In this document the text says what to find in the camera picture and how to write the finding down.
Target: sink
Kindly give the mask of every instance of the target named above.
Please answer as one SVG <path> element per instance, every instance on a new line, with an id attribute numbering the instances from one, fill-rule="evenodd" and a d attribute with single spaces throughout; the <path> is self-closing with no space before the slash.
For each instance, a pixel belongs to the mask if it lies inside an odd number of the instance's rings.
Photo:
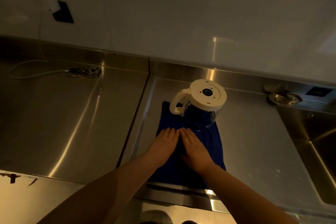
<path id="1" fill-rule="evenodd" d="M 277 110 L 321 199 L 336 205 L 336 114 Z"/>

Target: white cable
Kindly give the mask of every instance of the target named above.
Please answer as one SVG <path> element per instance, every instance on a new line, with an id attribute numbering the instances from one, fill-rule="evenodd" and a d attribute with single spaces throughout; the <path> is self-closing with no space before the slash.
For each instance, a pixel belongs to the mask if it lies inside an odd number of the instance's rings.
<path id="1" fill-rule="evenodd" d="M 60 72 L 69 72 L 69 70 L 57 70 L 57 71 L 50 71 L 50 72 L 40 73 L 40 74 L 34 74 L 34 75 L 30 75 L 30 76 L 25 76 L 25 77 L 15 77 L 15 76 L 12 76 L 13 70 L 15 70 L 19 65 L 21 65 L 23 63 L 34 62 L 34 61 L 48 62 L 46 60 L 28 60 L 28 61 L 20 62 L 19 64 L 13 66 L 13 68 L 9 72 L 9 76 L 12 77 L 13 79 L 27 79 L 27 78 L 39 77 L 39 76 L 43 76 L 43 75 L 47 75 L 47 74 L 60 73 Z"/>

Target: forearm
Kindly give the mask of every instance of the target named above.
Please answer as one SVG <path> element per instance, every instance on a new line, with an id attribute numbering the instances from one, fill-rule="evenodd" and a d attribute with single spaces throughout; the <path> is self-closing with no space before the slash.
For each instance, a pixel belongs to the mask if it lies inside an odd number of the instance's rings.
<path id="1" fill-rule="evenodd" d="M 282 209 L 252 190 L 240 180 L 213 164 L 203 175 L 238 224 L 297 224 Z"/>
<path id="2" fill-rule="evenodd" d="M 39 224 L 100 223 L 107 214 L 113 223 L 156 169 L 157 164 L 146 153 L 86 185 L 51 211 Z"/>

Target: person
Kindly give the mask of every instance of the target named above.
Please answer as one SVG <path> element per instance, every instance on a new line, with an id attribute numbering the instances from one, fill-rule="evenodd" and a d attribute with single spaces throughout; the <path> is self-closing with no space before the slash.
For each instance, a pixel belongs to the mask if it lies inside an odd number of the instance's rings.
<path id="1" fill-rule="evenodd" d="M 135 192 L 167 161 L 180 135 L 186 151 L 181 157 L 202 176 L 237 224 L 297 224 L 282 209 L 217 166 L 196 135 L 185 128 L 162 130 L 144 154 L 81 188 L 39 224 L 114 223 Z"/>

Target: blue towel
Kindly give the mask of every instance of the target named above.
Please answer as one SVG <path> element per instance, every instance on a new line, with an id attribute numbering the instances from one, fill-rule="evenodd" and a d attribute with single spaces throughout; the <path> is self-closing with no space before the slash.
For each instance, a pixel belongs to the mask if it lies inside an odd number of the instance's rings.
<path id="1" fill-rule="evenodd" d="M 169 105 L 169 102 L 162 103 L 161 118 L 156 135 L 158 135 L 161 130 L 166 128 L 190 128 L 183 117 L 172 114 L 169 111 Z M 219 136 L 216 122 L 202 130 L 194 130 L 192 128 L 190 129 L 204 144 L 212 160 L 221 168 L 226 170 L 223 160 L 222 142 Z M 186 150 L 184 149 L 181 138 L 179 138 L 173 154 L 170 156 L 167 162 L 162 167 L 159 167 L 148 180 L 151 182 L 182 185 L 195 189 L 207 189 L 208 186 L 203 178 L 191 170 L 190 167 L 188 167 L 188 165 L 180 157 L 181 154 L 186 154 Z"/>

